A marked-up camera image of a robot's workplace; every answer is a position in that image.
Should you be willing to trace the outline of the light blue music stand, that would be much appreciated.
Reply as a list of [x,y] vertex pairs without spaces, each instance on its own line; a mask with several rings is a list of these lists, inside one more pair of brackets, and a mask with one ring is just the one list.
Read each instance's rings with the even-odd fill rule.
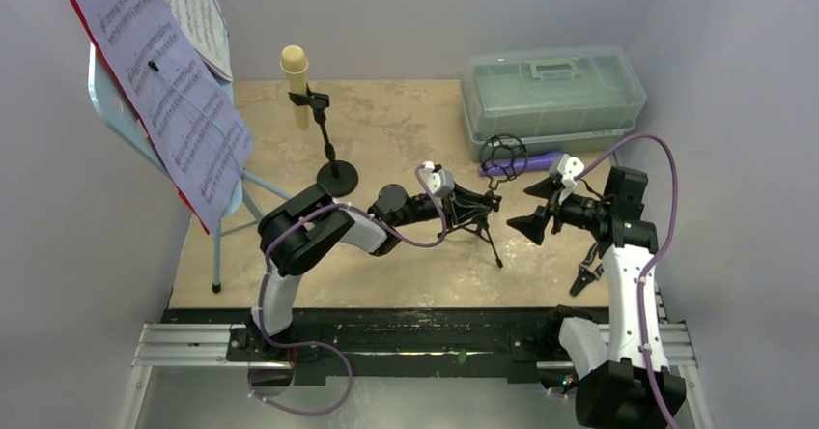
[[136,43],[134,56],[91,43],[89,96],[99,117],[172,181],[220,245],[222,220],[240,204],[256,221],[263,216],[244,180],[290,196],[246,170],[254,139],[234,106],[230,82],[194,59],[192,48],[173,41]]

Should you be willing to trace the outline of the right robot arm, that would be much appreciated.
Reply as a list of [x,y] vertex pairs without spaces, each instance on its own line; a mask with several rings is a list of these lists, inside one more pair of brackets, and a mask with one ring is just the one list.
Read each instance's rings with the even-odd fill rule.
[[545,328],[542,344],[554,358],[570,357],[578,374],[577,423],[586,428],[669,428],[687,398],[686,381],[671,372],[654,297],[657,229],[642,218],[645,173],[610,169],[602,195],[575,193],[583,164],[566,157],[526,193],[546,199],[508,225],[536,244],[570,225],[588,231],[608,278],[608,336],[587,319],[567,317]]

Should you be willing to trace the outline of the purple microphone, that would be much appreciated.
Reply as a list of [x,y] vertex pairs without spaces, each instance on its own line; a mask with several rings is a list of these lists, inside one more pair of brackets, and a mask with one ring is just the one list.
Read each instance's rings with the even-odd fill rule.
[[479,176],[513,177],[528,171],[548,170],[560,157],[561,152],[549,152],[532,157],[514,157],[498,161],[487,160],[477,167]]

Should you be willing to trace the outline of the black round-base clamp stand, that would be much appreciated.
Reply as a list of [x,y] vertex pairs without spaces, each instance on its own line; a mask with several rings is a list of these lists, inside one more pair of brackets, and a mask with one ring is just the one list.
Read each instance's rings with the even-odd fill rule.
[[329,139],[325,125],[325,111],[330,107],[329,95],[313,92],[306,87],[305,94],[290,93],[289,99],[294,106],[307,106],[311,109],[314,122],[322,134],[326,163],[319,169],[316,183],[323,186],[333,197],[351,194],[358,185],[358,173],[351,163],[337,158]]

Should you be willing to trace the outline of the cream recorder flute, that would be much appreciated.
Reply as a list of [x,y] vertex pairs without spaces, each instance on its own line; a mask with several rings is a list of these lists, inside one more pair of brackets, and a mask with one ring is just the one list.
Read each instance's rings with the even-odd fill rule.
[[[289,93],[305,96],[307,94],[308,82],[306,72],[309,61],[304,50],[298,45],[288,45],[282,49],[280,56],[280,67],[285,73],[289,83]],[[291,101],[294,110],[296,124],[301,130],[308,130],[310,125],[310,108],[308,106],[296,105]]]

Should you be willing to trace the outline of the black tripod microphone stand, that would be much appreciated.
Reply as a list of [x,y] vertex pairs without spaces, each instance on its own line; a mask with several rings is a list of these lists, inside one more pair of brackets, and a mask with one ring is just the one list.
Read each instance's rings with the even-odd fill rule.
[[491,247],[496,265],[503,268],[491,234],[489,216],[500,210],[499,186],[516,180],[528,167],[528,150],[518,136],[496,134],[481,146],[478,162],[478,170],[489,179],[487,190],[477,193],[455,184],[452,193],[443,199],[446,234],[466,231],[477,237]]

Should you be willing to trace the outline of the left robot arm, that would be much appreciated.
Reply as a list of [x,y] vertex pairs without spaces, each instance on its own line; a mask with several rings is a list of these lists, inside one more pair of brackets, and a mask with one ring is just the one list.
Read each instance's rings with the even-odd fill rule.
[[[439,220],[442,233],[432,243],[403,237],[399,227]],[[258,225],[260,250],[266,257],[258,305],[252,311],[256,329],[250,347],[262,359],[275,360],[287,351],[289,328],[301,277],[316,267],[339,243],[381,257],[404,242],[431,248],[442,242],[455,222],[451,197],[423,192],[410,196],[398,184],[384,186],[363,211],[312,185],[268,213]]]

